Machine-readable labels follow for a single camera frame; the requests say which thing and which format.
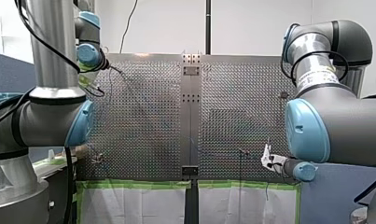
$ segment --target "perforated metal panel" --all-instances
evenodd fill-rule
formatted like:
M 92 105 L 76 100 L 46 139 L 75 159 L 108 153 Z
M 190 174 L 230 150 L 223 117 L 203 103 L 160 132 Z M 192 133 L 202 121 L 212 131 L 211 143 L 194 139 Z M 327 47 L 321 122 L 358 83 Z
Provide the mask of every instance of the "perforated metal panel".
M 101 72 L 97 82 L 104 98 L 92 98 L 94 129 L 80 179 L 181 178 L 180 55 L 110 55 L 115 70 Z M 104 162 L 95 164 L 96 153 Z
M 276 178 L 260 158 L 269 137 L 272 153 L 288 154 L 284 108 L 294 89 L 278 57 L 202 56 L 200 178 Z
M 184 74 L 182 55 L 109 59 L 123 75 L 97 78 L 106 97 L 91 98 L 93 150 L 80 179 L 179 180 L 182 165 L 197 163 L 200 179 L 278 179 L 260 157 L 269 137 L 272 153 L 288 154 L 284 107 L 295 88 L 279 58 L 202 55 L 194 76 Z M 91 161 L 97 153 L 102 164 Z

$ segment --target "white wall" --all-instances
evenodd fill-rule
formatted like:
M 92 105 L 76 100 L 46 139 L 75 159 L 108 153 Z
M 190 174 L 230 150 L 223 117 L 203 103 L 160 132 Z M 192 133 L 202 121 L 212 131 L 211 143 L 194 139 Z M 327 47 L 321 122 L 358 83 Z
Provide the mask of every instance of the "white wall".
M 118 52 L 134 0 L 97 1 L 102 44 Z M 204 52 L 205 1 L 139 0 L 123 52 Z
M 22 24 L 14 1 L 0 1 L 0 53 L 33 62 L 31 40 Z
M 351 20 L 361 24 L 373 44 L 373 60 L 366 69 L 361 96 L 376 93 L 376 0 L 313 0 L 313 22 Z
M 289 25 L 311 15 L 308 0 L 213 0 L 212 54 L 280 55 Z
M 102 43 L 118 52 L 134 0 L 101 0 Z M 311 22 L 307 0 L 213 0 L 212 53 L 279 55 L 292 22 Z M 204 0 L 139 0 L 123 52 L 205 52 Z

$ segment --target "white paper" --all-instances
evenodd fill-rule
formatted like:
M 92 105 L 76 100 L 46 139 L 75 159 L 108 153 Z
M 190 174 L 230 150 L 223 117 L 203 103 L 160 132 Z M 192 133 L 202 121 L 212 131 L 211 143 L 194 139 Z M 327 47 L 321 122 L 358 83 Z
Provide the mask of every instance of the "white paper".
M 183 224 L 184 189 L 86 189 L 82 224 Z
M 294 224 L 295 190 L 199 189 L 200 223 Z

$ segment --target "gray wall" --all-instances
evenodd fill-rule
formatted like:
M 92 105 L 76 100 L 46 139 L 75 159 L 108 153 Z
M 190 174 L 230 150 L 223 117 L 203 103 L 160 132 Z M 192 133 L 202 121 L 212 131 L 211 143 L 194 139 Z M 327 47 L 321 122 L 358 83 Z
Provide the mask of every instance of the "gray wall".
M 319 164 L 314 182 L 302 186 L 300 224 L 348 224 L 351 212 L 360 207 L 354 197 L 374 180 L 376 168 Z
M 35 85 L 34 66 L 0 54 L 0 91 L 25 92 Z M 30 148 L 32 162 L 40 161 L 48 156 L 48 150 L 55 153 L 63 151 L 61 147 Z

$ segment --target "blue joint cap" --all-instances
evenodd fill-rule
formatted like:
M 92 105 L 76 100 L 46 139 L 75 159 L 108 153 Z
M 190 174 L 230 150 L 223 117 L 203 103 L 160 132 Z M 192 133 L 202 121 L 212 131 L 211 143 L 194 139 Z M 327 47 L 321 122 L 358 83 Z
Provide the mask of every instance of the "blue joint cap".
M 96 66 L 101 61 L 100 52 L 91 44 L 81 44 L 77 47 L 77 59 L 86 66 Z
M 316 167 L 307 161 L 298 163 L 293 168 L 293 176 L 302 182 L 311 182 L 315 179 Z
M 89 140 L 94 120 L 93 109 L 94 106 L 90 100 L 80 107 L 66 137 L 66 147 L 80 146 Z
M 100 18 L 92 12 L 81 11 L 79 12 L 79 18 L 88 21 L 89 23 L 100 28 Z
M 285 108 L 286 137 L 290 152 L 304 161 L 326 162 L 330 155 L 327 128 L 315 108 L 303 99 Z

